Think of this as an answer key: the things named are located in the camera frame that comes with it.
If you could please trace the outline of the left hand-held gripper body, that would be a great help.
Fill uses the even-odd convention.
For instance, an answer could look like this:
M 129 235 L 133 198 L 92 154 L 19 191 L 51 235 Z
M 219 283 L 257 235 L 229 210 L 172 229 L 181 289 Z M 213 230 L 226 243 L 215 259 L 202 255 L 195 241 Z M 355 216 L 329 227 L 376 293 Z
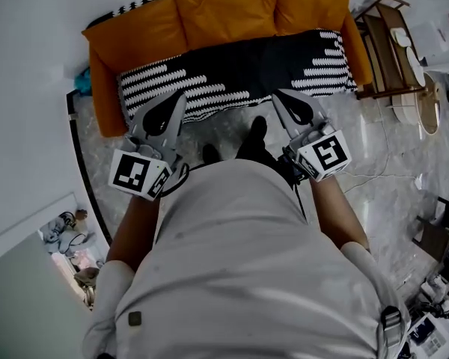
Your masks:
M 166 184 L 180 160 L 176 150 L 170 147 L 160 151 L 152 144 L 126 135 L 122 146 L 113 153 L 108 184 L 127 194 L 154 201 L 173 191 Z

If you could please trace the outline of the orange cushion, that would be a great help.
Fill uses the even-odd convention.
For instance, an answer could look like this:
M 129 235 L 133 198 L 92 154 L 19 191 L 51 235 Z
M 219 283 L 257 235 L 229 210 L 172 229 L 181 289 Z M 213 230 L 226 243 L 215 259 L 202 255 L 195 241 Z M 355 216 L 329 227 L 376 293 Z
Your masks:
M 192 50 L 273 37 L 277 0 L 175 0 Z
M 114 74 L 188 51 L 175 0 L 155 0 L 82 32 L 93 69 L 103 64 Z
M 276 0 L 278 36 L 314 29 L 341 30 L 349 13 L 349 0 Z

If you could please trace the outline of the person's right forearm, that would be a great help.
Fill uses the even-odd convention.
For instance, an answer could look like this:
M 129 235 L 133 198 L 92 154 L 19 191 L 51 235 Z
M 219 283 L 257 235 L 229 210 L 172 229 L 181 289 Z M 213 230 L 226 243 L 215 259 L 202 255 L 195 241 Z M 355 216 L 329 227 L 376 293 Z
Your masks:
M 370 251 L 366 233 L 334 176 L 310 181 L 321 231 L 341 249 L 356 242 Z

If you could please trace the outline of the person's left forearm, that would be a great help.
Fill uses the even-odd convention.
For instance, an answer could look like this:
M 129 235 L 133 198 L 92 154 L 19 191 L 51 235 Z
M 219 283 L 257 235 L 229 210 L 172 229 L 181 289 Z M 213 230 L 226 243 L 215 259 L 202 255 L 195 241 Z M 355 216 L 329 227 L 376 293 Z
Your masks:
M 121 261 L 137 271 L 153 247 L 160 199 L 132 197 L 112 240 L 106 262 Z

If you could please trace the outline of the person's right black shoe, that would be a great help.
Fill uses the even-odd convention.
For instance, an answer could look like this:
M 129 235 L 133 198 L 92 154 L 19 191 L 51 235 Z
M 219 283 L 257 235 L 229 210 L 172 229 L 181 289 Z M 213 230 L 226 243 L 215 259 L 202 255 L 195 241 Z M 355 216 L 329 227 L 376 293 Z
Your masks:
M 254 118 L 251 128 L 248 133 L 248 138 L 254 141 L 264 141 L 267 133 L 267 122 L 263 116 L 257 116 Z

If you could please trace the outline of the person's black shoe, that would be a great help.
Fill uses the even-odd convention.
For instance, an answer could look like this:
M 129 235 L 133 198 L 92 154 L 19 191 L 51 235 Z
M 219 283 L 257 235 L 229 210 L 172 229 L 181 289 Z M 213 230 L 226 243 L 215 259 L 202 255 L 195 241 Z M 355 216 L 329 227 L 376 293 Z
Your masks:
M 202 149 L 202 159 L 205 165 L 211 165 L 222 160 L 219 151 L 212 144 L 205 144 Z
M 263 116 L 257 116 L 254 118 L 251 128 L 248 133 L 248 138 L 254 141 L 264 141 L 267 133 L 267 122 Z

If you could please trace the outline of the person's left black shoe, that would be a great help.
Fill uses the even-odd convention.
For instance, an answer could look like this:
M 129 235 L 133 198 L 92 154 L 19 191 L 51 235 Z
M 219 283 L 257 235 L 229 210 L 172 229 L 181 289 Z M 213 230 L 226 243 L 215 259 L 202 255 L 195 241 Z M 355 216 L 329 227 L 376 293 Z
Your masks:
M 211 165 L 222 160 L 219 151 L 212 144 L 205 144 L 202 149 L 202 159 L 205 165 Z

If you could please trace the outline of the black belt device with screen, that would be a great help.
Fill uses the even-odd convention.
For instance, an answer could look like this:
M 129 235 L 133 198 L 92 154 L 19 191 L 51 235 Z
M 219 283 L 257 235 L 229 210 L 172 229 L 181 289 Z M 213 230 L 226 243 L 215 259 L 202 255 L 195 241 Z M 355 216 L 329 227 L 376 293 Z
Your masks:
M 307 180 L 309 175 L 306 171 L 299 168 L 288 156 L 282 154 L 278 157 L 279 174 L 293 187 L 299 185 L 301 181 Z

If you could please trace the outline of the teal cloth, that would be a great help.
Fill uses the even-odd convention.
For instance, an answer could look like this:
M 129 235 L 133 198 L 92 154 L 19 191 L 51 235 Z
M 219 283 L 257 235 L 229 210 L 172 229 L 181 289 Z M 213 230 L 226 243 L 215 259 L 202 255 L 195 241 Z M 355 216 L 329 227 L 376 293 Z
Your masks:
M 74 78 L 74 88 L 81 96 L 91 96 L 91 69 L 87 67 Z

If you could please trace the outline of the wooden side table rack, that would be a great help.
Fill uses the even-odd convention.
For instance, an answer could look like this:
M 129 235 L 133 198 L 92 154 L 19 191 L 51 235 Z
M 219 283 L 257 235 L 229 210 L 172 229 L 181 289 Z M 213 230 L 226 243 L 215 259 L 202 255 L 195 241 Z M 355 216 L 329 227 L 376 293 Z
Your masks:
M 408 52 L 391 35 L 393 29 L 401 28 L 407 37 L 411 37 L 401 12 L 409 6 L 404 0 L 374 0 L 355 18 L 372 71 L 371 82 L 361 84 L 356 92 L 358 99 L 378 99 L 424 89 L 408 58 L 417 55 L 415 44 L 410 43 L 411 51 Z

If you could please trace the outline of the white oval tray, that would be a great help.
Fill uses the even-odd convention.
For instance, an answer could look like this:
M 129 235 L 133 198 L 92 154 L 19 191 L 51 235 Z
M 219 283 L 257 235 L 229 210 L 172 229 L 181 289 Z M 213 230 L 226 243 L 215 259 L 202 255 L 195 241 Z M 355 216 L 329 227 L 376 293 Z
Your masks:
M 417 59 L 415 53 L 413 52 L 410 46 L 406 47 L 406 57 L 408 59 L 409 65 L 412 69 L 414 77 L 417 83 L 424 87 L 426 85 L 425 77 L 424 77 L 424 69 L 421 66 L 419 60 Z

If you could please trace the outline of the white folded towel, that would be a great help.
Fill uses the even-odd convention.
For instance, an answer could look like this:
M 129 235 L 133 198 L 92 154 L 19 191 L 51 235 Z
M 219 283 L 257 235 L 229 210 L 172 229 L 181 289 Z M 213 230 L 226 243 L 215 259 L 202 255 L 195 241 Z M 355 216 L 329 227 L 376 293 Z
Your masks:
M 404 28 L 391 28 L 390 34 L 392 40 L 401 48 L 410 48 L 412 46 L 412 41 L 407 35 L 407 32 Z

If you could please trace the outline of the beige electric fan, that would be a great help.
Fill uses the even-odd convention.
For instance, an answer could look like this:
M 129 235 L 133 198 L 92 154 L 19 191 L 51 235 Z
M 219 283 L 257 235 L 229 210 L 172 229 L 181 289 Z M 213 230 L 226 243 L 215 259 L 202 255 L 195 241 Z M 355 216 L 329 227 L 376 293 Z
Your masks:
M 393 96 L 390 107 L 401 123 L 418 126 L 423 133 L 434 135 L 438 132 L 441 121 L 441 85 L 427 72 L 424 73 L 424 81 L 423 90 Z

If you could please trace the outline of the person's white shirt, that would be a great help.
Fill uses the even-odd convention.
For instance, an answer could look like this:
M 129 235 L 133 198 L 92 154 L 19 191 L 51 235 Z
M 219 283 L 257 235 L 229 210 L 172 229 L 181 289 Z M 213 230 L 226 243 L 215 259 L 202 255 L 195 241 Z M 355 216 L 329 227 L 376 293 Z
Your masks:
M 381 312 L 403 338 L 379 351 Z M 141 326 L 128 313 L 140 311 Z M 84 359 L 396 359 L 403 299 L 371 253 L 308 225 L 283 177 L 231 159 L 192 172 L 137 271 L 106 262 Z

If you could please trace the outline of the dark wooden chair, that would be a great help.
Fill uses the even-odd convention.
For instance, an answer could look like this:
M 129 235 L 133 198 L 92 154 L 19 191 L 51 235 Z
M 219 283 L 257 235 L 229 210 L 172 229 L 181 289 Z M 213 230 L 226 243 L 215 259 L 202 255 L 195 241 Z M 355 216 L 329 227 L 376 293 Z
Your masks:
M 415 236 L 412 241 L 437 262 L 442 262 L 449 254 L 449 200 L 437 198 L 438 204 L 444 206 L 443 213 L 433 221 L 417 216 L 422 225 L 421 237 Z

